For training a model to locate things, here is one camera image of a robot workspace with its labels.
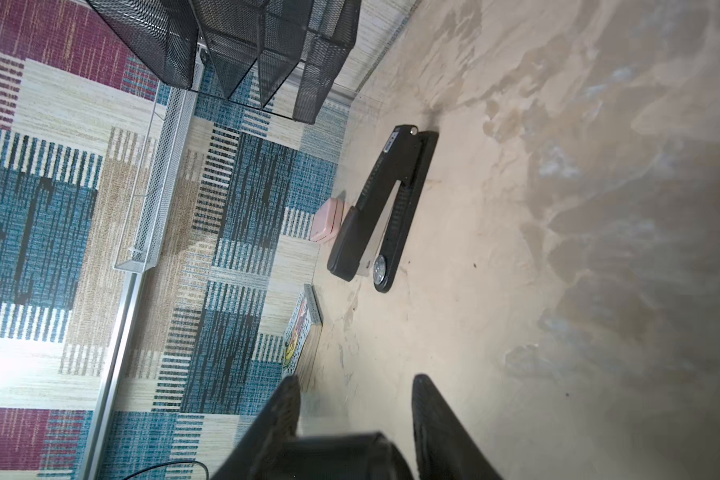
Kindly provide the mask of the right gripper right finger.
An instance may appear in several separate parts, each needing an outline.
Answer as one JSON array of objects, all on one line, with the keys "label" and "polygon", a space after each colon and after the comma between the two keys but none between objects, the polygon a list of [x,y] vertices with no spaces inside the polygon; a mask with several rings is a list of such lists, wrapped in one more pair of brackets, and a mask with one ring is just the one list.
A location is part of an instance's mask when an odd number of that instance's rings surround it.
[{"label": "right gripper right finger", "polygon": [[420,479],[501,479],[426,374],[413,379],[411,408]]}]

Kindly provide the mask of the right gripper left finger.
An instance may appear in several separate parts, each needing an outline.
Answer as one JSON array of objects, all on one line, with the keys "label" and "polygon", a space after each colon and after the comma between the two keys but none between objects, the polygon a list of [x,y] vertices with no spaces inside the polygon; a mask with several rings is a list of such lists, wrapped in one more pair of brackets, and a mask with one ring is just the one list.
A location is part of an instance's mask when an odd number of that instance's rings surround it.
[{"label": "right gripper left finger", "polygon": [[212,479],[263,479],[282,446],[296,437],[301,391],[287,376]]}]

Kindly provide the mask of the blue stapler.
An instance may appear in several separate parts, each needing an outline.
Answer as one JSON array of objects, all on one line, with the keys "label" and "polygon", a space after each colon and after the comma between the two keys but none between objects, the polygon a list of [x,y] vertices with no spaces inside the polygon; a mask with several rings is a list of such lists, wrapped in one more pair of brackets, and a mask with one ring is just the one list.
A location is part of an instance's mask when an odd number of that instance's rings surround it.
[{"label": "blue stapler", "polygon": [[290,440],[261,478],[413,479],[413,474],[396,445],[376,432]]}]

